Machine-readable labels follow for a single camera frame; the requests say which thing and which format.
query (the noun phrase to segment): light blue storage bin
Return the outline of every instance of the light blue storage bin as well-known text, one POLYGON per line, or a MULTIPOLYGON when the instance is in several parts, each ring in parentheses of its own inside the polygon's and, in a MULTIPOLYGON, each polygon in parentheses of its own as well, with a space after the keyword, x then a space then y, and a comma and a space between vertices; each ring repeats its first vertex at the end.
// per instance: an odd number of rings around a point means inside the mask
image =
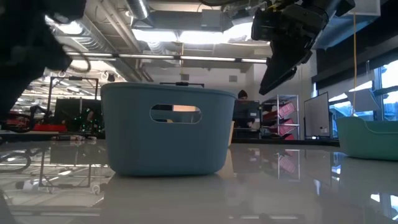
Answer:
POLYGON ((222 168, 233 115, 232 93, 185 86, 110 83, 101 88, 109 166, 120 175, 201 175, 222 168), (196 106, 179 116, 155 105, 196 106), (195 124, 160 123, 154 119, 195 124))
POLYGON ((351 157, 398 161, 398 121, 336 121, 340 148, 351 157))

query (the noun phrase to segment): bin handle hole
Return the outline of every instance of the bin handle hole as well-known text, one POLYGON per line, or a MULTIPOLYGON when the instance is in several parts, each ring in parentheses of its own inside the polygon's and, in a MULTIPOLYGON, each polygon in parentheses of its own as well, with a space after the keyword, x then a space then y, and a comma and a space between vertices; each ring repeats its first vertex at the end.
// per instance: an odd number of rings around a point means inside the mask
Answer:
POLYGON ((157 123, 197 124, 201 121, 201 110, 192 105, 154 105, 150 118, 157 123))

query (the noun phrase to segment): reflective table surface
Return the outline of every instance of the reflective table surface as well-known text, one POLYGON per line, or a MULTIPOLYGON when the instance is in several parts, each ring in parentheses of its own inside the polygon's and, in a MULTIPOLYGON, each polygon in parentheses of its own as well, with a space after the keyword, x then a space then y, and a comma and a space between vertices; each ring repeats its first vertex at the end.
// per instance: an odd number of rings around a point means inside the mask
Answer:
POLYGON ((103 140, 0 146, 0 223, 395 223, 398 163, 232 144, 194 177, 119 177, 103 140))

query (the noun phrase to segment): robotic arm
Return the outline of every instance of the robotic arm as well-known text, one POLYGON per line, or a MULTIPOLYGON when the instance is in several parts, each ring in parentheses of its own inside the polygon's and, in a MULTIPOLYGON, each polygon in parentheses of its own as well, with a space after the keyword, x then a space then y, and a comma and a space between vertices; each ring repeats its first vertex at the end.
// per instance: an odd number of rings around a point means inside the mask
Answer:
POLYGON ((253 40, 271 42, 272 57, 259 93, 265 95, 292 78, 297 65, 311 57, 311 48, 330 19, 355 7, 354 0, 276 1, 265 11, 257 10, 252 25, 253 40))
POLYGON ((45 15, 67 24, 83 17, 85 4, 85 0, 0 0, 0 125, 44 68, 66 70, 72 62, 45 23, 45 15))

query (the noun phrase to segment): person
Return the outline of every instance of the person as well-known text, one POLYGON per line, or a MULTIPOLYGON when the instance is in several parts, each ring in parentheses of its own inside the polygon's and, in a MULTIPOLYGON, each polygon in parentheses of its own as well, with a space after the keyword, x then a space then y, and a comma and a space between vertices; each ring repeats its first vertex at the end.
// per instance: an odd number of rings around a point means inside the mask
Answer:
MULTIPOLYGON (((246 91, 244 90, 239 91, 238 100, 240 101, 248 100, 248 93, 246 93, 246 91)), ((255 119, 236 119, 234 121, 235 121, 234 124, 235 128, 252 128, 255 119)))
POLYGON ((244 90, 241 90, 238 93, 238 99, 239 100, 247 100, 248 99, 248 93, 246 93, 246 91, 244 91, 244 90))

